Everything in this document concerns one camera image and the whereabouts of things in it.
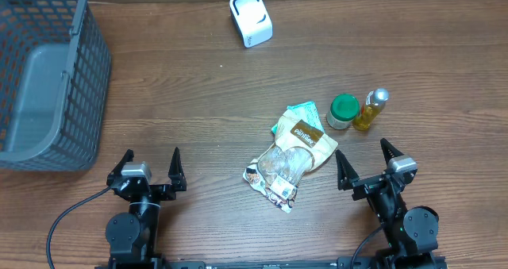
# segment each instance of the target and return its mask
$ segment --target gray plastic basket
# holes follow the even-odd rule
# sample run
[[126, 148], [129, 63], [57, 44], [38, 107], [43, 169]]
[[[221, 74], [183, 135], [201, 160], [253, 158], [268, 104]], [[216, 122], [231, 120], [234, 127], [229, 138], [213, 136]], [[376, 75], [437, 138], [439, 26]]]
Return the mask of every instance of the gray plastic basket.
[[0, 167], [90, 168], [111, 57], [87, 0], [0, 0], [0, 34]]

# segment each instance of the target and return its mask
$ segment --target oil bottle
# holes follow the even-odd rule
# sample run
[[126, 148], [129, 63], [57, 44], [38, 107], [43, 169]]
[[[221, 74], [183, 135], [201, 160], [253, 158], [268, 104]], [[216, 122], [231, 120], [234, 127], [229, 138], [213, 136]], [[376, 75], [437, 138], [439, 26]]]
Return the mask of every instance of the oil bottle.
[[384, 109], [389, 97], [390, 95], [388, 94], [388, 90], [383, 88], [371, 91], [368, 94], [367, 99], [365, 99], [365, 103], [362, 105], [360, 113], [358, 113], [358, 116], [353, 119], [352, 126], [356, 130], [361, 131], [369, 129], [374, 118], [381, 112], [381, 110]]

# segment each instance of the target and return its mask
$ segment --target jar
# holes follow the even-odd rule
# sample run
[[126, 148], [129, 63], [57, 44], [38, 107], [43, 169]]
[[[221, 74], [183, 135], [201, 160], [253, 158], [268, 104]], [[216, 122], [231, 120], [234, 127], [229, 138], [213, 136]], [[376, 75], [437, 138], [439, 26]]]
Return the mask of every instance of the jar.
[[335, 129], [346, 129], [360, 111], [358, 100], [350, 94], [341, 94], [333, 99], [326, 120]]

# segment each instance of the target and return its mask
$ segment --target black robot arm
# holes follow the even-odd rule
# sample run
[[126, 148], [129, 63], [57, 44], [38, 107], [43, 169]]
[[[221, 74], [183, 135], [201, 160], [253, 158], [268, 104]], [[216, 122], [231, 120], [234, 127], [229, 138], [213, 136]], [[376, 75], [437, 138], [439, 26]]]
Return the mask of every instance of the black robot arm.
[[[134, 163], [127, 151], [108, 175], [108, 186], [130, 202], [129, 212], [113, 217], [106, 226], [110, 243], [107, 267], [96, 269], [446, 269], [444, 257], [434, 257], [437, 249], [437, 222], [432, 209], [419, 206], [408, 210], [401, 193], [417, 172], [417, 164], [387, 140], [381, 140], [387, 163], [382, 174], [360, 179], [344, 154], [336, 151], [339, 190], [352, 190], [353, 200], [366, 198], [381, 224], [356, 250], [353, 257], [323, 261], [212, 263], [167, 262], [155, 253], [160, 202], [176, 199], [187, 189], [179, 150], [176, 149], [168, 173], [171, 184], [150, 185], [152, 173], [146, 163]], [[363, 244], [383, 230], [389, 247], [375, 256], [357, 257]]]
[[150, 168], [145, 162], [134, 163], [133, 158], [133, 151], [128, 150], [107, 179], [114, 193], [130, 202], [129, 212], [114, 216], [106, 226], [106, 239], [110, 243], [107, 268], [167, 268], [164, 257], [155, 252], [157, 227], [160, 202], [173, 201], [176, 192], [187, 190], [180, 151], [176, 148], [171, 159], [167, 174], [171, 184], [150, 185]]
[[341, 151], [336, 151], [339, 190], [353, 190], [353, 200], [366, 198], [377, 215], [389, 248], [376, 252], [373, 258], [339, 258], [347, 268], [403, 269], [446, 268], [445, 258], [435, 258], [437, 249], [437, 213], [429, 207], [408, 210], [401, 193], [413, 182], [418, 170], [416, 162], [404, 155], [386, 139], [381, 149], [387, 164], [381, 175], [360, 179]]

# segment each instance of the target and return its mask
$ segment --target snack bag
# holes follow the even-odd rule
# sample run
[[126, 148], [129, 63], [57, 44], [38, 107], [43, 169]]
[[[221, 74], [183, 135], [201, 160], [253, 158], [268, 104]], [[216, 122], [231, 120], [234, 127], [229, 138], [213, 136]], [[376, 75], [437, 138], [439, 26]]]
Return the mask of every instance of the snack bag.
[[[288, 110], [291, 110], [298, 119], [303, 119], [305, 122], [310, 124], [322, 132], [325, 132], [321, 121], [319, 120], [319, 112], [314, 102], [305, 102], [296, 106], [287, 106]], [[273, 125], [271, 131], [275, 135], [277, 133], [277, 125]]]
[[325, 162], [337, 145], [321, 130], [287, 110], [277, 123], [275, 143], [247, 166], [244, 179], [289, 213], [302, 176]]

